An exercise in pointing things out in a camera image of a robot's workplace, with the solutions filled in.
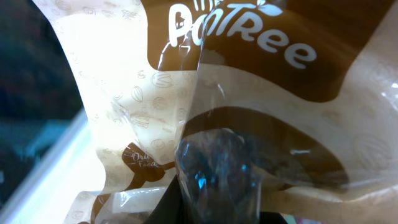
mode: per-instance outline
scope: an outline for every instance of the plastic bag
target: plastic bag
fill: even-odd
[[[102,194],[167,186],[179,143],[198,220],[255,222],[261,204],[395,221],[395,1],[35,3],[75,75]],[[73,221],[97,223],[92,204]]]

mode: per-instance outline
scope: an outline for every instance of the black object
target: black object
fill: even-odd
[[[184,205],[177,176],[169,185],[159,204],[144,224],[192,224],[195,223]],[[282,215],[272,212],[260,213],[260,224],[287,224]]]

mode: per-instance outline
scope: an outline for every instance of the white surface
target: white surface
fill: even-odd
[[[62,223],[81,191],[100,191],[105,171],[91,144],[85,112],[74,122],[10,198],[0,223]]]

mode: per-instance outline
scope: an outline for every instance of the snack package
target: snack package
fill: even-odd
[[[174,155],[199,222],[255,223],[259,207],[398,218],[396,1],[34,2],[106,171],[100,196],[77,198],[65,223],[106,222],[125,212],[110,198],[168,186]],[[146,195],[131,213],[159,201]]]

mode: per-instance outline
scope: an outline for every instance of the blurry background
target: blurry background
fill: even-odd
[[[31,0],[0,1],[0,209],[80,108],[50,23]]]

